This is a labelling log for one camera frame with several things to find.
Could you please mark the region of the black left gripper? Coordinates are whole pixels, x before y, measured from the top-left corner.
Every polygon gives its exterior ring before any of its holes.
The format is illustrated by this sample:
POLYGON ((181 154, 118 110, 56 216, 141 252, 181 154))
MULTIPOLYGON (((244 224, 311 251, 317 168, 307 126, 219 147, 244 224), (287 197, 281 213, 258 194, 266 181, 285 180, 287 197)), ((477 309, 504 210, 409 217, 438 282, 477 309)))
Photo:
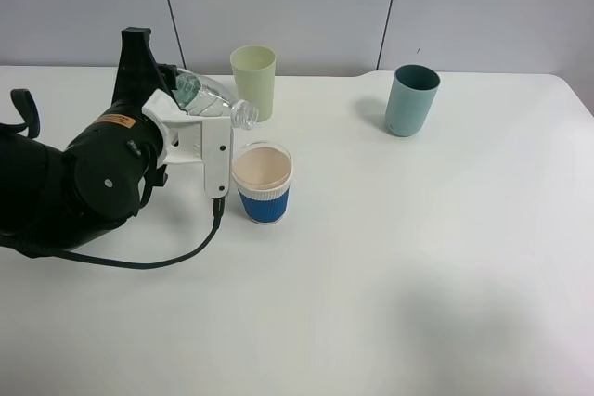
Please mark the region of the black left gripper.
POLYGON ((111 106, 64 152, 74 199, 99 220, 136 216, 148 204, 152 189, 166 182, 158 162, 163 137, 142 107, 156 90, 173 96, 176 66, 155 61, 150 35, 150 28, 121 31, 111 106))

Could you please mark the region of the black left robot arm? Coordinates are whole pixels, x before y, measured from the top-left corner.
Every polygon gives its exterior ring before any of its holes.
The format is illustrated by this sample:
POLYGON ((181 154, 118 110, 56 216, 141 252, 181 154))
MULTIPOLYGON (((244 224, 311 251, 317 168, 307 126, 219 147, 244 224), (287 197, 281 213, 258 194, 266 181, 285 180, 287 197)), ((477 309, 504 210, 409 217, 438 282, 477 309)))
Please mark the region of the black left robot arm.
POLYGON ((122 31, 110 107, 66 149, 38 141, 32 94, 14 89, 23 121, 1 126, 1 244, 30 258, 69 251, 138 215, 153 188, 167 181, 158 158, 164 138, 142 108, 174 75, 149 48, 148 28, 122 31))

